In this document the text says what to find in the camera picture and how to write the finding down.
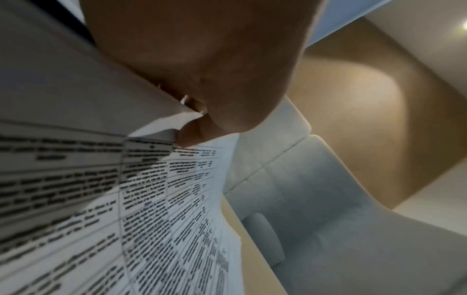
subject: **skin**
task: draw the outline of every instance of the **skin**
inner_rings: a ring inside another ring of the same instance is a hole
[[[323,0],[81,0],[98,48],[207,110],[178,145],[261,123],[285,95]]]

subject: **document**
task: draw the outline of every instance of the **document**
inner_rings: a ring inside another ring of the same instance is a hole
[[[220,211],[237,136],[27,2],[0,3],[0,295],[242,295]]]

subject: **ceiling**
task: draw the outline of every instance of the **ceiling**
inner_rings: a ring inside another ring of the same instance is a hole
[[[393,0],[367,18],[467,97],[467,0]]]

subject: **wall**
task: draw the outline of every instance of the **wall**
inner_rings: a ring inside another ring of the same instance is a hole
[[[394,208],[467,156],[467,100],[361,18],[308,47],[288,95]]]
[[[394,211],[467,236],[467,158]]]
[[[328,0],[307,46],[323,39],[391,0]]]

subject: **wooden table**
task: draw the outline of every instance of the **wooden table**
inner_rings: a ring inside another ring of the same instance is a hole
[[[245,295],[287,295],[246,229],[222,197],[222,213],[242,240],[242,271]]]

